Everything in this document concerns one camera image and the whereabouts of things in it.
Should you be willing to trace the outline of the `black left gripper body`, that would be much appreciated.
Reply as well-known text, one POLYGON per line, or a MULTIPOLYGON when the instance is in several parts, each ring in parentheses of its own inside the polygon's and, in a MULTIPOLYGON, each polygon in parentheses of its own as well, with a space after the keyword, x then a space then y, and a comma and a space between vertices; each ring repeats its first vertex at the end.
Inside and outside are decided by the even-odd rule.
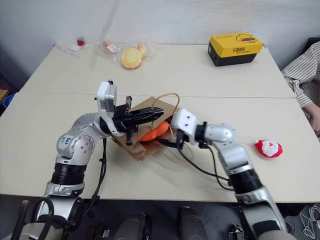
POLYGON ((132 104, 132 97, 127 96, 125 99, 125 104, 119 105, 115 107, 114 115, 113 115, 113 123, 118 132, 126 134, 126 142, 127 146, 132 146, 133 134, 138 131, 138 125, 133 124, 131 120, 130 110, 132 104))

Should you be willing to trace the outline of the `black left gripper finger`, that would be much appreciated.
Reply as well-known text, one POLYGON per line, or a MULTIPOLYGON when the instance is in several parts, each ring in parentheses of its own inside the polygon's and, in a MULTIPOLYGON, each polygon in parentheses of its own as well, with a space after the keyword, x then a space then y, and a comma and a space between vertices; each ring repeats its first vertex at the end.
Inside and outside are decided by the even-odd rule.
POLYGON ((142 125, 149 122, 153 122, 159 119, 161 114, 143 114, 143 115, 133 115, 130 119, 131 125, 142 125))
POLYGON ((130 112, 132 119, 158 119, 164 114, 164 110, 159 107, 145 107, 130 112))

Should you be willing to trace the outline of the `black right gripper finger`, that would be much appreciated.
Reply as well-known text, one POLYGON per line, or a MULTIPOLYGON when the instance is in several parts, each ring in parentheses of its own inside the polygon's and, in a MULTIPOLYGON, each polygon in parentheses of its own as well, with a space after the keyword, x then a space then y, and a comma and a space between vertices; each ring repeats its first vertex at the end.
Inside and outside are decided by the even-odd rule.
POLYGON ((168 139, 158 139, 157 140, 160 144, 163 146, 169 147, 169 148, 177 148, 177 144, 175 142, 172 142, 168 139))

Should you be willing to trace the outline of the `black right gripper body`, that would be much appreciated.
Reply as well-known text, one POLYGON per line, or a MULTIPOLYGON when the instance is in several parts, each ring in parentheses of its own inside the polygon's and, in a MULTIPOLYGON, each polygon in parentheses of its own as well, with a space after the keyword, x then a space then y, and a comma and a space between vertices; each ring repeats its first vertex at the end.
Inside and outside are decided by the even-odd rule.
POLYGON ((175 147, 178 150, 183 149, 184 142, 186 140, 187 135, 182 131, 182 130, 177 130, 176 132, 176 142, 175 142, 175 147))

